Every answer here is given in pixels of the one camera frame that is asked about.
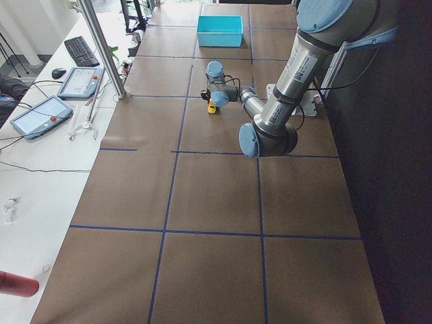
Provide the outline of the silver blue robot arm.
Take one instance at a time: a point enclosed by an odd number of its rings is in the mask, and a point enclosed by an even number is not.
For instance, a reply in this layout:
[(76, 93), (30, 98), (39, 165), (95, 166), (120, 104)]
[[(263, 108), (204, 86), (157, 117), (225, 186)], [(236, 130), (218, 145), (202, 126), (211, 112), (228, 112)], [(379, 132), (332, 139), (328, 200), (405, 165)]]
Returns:
[(290, 58), (267, 102), (262, 102), (251, 87), (227, 85), (218, 61), (207, 66), (207, 88), (201, 97), (216, 107), (229, 102), (242, 104), (252, 119), (239, 131), (244, 155), (259, 158), (288, 154), (298, 142), (296, 128), (288, 120), (323, 62), (343, 44), (377, 47), (391, 42), (396, 35), (399, 4), (399, 1), (300, 1)]

